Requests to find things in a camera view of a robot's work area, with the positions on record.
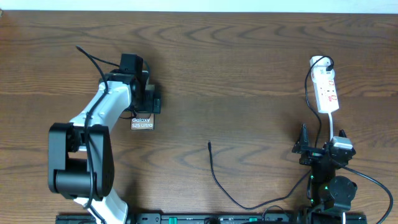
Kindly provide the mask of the Galaxy S25 Ultra smartphone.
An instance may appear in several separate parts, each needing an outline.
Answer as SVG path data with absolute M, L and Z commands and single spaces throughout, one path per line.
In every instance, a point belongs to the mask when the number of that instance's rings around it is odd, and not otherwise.
M 131 130 L 154 130 L 155 129 L 155 114 L 153 113 L 138 113 L 135 118 L 131 119 Z

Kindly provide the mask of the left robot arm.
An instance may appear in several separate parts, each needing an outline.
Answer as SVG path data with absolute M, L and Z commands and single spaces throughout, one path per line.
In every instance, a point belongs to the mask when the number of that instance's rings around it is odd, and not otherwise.
M 160 113 L 160 96 L 150 72 L 113 70 L 103 75 L 85 109 L 67 123 L 49 129 L 48 183 L 51 192 L 73 200 L 86 215 L 58 215 L 56 223 L 135 223 L 129 205 L 113 188 L 114 159 L 110 133 L 120 115 Z

